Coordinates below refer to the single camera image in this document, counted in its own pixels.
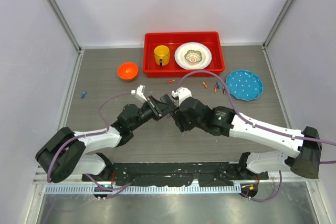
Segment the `black remote control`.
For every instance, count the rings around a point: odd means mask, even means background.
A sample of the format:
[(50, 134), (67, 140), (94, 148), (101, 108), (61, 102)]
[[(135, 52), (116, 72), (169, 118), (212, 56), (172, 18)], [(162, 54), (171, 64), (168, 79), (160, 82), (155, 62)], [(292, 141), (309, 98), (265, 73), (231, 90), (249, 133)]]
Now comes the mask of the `black remote control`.
[(176, 108), (176, 105), (174, 104), (174, 100), (171, 99), (171, 97), (168, 94), (165, 94), (160, 97), (161, 108)]

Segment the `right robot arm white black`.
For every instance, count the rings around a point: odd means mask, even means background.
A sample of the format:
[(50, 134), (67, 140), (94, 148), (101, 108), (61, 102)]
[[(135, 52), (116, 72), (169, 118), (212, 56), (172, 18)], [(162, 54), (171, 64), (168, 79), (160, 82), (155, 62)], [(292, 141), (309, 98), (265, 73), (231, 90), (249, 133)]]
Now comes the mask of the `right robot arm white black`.
[(273, 152), (242, 153), (237, 173), (242, 179), (273, 170), (289, 170), (294, 174), (317, 179), (322, 145), (313, 127), (303, 131), (278, 127), (238, 115), (225, 106), (210, 108), (198, 99), (188, 97), (178, 102), (175, 123), (181, 132), (199, 128), (214, 136), (243, 138), (274, 148)]

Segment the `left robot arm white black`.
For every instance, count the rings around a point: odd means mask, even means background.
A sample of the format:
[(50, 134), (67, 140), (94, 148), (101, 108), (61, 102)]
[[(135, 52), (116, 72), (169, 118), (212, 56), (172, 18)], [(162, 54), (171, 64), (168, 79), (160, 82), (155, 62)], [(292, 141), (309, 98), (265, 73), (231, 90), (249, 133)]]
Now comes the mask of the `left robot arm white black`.
[(36, 161), (47, 174), (49, 183), (59, 183), (70, 175), (91, 176), (105, 182), (114, 173), (111, 161), (103, 148), (125, 145), (133, 132), (149, 120), (158, 121), (172, 113), (176, 105), (166, 94), (159, 100), (152, 96), (139, 108), (135, 104), (123, 107), (117, 120), (106, 128), (90, 132), (74, 132), (61, 128), (36, 154)]

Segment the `orange plastic bowl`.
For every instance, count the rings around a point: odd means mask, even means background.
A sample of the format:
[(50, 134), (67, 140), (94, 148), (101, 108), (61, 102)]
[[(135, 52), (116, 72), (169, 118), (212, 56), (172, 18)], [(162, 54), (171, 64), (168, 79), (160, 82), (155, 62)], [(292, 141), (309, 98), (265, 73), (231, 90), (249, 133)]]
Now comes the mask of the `orange plastic bowl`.
[(117, 75), (124, 81), (134, 80), (139, 73), (139, 67), (133, 62), (125, 62), (118, 67)]

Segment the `white paper plate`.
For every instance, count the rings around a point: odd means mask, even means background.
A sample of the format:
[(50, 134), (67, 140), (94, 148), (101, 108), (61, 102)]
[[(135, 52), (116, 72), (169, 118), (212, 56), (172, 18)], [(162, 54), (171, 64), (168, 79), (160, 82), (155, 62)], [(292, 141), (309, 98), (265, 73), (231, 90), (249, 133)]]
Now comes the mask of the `white paper plate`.
[[(188, 50), (198, 50), (202, 53), (202, 61), (198, 63), (189, 63), (185, 60), (184, 55)], [(206, 68), (211, 60), (212, 53), (210, 50), (203, 44), (197, 42), (188, 42), (180, 45), (174, 53), (175, 62), (183, 69), (186, 70), (198, 70)]]

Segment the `yellow mug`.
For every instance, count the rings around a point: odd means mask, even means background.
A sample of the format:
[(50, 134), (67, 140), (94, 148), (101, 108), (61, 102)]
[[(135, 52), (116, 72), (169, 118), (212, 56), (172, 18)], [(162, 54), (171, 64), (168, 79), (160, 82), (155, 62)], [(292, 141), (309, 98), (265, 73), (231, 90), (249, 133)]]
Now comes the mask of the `yellow mug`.
[(159, 45), (154, 48), (155, 63), (160, 67), (166, 66), (170, 62), (170, 49), (168, 46)]

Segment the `small patterned bowl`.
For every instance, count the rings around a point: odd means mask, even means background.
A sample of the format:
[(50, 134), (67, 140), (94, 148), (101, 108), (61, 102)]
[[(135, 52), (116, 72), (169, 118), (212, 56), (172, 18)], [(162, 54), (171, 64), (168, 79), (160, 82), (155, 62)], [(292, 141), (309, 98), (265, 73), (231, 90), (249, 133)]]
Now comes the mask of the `small patterned bowl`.
[(198, 63), (201, 62), (203, 57), (202, 53), (198, 50), (188, 50), (186, 54), (184, 55), (184, 58), (189, 63)]

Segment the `blue dotted plate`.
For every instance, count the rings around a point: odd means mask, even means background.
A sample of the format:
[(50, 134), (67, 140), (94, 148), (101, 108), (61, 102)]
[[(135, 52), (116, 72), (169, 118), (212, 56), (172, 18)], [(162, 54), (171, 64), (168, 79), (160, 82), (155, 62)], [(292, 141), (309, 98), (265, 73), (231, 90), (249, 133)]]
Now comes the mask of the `blue dotted plate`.
[(260, 77), (249, 70), (234, 70), (226, 77), (226, 85), (232, 96), (238, 100), (252, 101), (264, 92)]

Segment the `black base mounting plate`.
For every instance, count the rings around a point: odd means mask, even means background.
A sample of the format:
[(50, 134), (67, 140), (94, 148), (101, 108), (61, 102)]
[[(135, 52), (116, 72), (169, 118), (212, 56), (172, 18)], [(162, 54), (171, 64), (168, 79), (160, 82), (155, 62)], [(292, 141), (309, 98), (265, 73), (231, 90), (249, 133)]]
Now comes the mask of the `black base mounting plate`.
[(235, 180), (267, 180), (267, 172), (258, 175), (243, 170), (230, 162), (201, 163), (113, 163), (106, 175), (93, 175), (98, 182), (115, 182), (117, 186), (130, 183), (132, 186), (190, 186), (198, 180), (201, 187), (229, 186)]

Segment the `red plastic tray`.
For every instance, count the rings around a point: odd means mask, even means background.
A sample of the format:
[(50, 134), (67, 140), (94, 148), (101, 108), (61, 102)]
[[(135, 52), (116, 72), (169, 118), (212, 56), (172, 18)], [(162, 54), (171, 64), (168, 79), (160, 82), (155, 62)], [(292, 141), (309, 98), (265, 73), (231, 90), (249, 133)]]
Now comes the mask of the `red plastic tray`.
[[(147, 33), (144, 37), (143, 72), (148, 78), (182, 77), (194, 70), (220, 74), (225, 70), (224, 57), (216, 31)], [(168, 64), (155, 61), (154, 50), (167, 46)]]

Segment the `aluminium front rail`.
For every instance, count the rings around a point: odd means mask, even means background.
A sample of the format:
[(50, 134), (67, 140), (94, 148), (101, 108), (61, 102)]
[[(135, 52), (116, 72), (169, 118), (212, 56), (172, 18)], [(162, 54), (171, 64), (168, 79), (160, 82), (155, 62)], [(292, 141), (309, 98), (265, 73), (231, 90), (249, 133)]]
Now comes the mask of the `aluminium front rail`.
[(193, 180), (190, 186), (182, 187), (140, 187), (132, 186), (127, 183), (123, 186), (117, 186), (115, 182), (102, 181), (98, 182), (91, 176), (82, 179), (82, 175), (70, 175), (67, 179), (59, 183), (48, 183), (46, 193), (65, 194), (65, 193), (93, 193), (95, 196), (105, 197), (113, 193), (123, 194), (206, 194), (206, 193), (243, 193), (253, 196), (258, 191), (261, 182), (269, 182), (271, 180), (278, 182), (316, 180), (308, 179), (294, 174), (289, 170), (273, 170), (268, 171), (269, 178), (267, 180), (235, 180), (229, 186), (206, 186), (201, 187), (198, 180)]

